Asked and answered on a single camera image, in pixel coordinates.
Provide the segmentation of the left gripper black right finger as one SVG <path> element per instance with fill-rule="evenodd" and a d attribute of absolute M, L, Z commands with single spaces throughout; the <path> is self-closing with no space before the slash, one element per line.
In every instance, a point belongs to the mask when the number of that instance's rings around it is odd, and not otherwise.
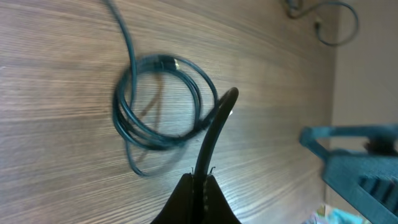
<path fill-rule="evenodd" d="M 215 177 L 208 175 L 204 183 L 202 223 L 241 224 L 225 199 Z"/>

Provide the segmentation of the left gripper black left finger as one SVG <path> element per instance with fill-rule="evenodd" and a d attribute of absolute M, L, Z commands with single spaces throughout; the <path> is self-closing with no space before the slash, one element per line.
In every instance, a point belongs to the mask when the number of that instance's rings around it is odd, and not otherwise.
<path fill-rule="evenodd" d="M 187 224 L 190 223 L 193 201 L 193 176 L 181 176 L 163 209 L 151 224 Z"/>

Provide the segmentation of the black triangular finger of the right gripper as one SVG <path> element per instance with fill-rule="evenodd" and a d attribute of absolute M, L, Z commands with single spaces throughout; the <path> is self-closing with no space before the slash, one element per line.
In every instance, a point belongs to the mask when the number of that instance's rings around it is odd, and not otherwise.
<path fill-rule="evenodd" d="M 364 137 L 365 152 L 328 150 L 318 139 Z M 305 127 L 300 144 L 319 157 L 322 179 L 371 223 L 397 223 L 397 125 Z"/>

